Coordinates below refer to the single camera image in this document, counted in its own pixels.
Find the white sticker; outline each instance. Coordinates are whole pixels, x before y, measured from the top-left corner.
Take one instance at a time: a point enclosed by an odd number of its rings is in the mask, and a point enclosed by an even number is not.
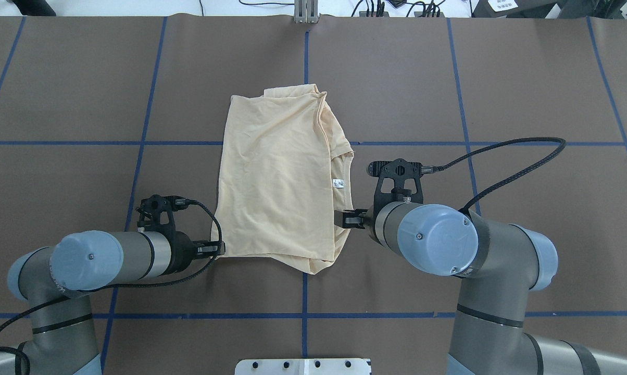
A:
[[[515,0],[488,0],[488,2],[490,3],[490,7],[494,9],[494,12],[502,12],[518,7]]]

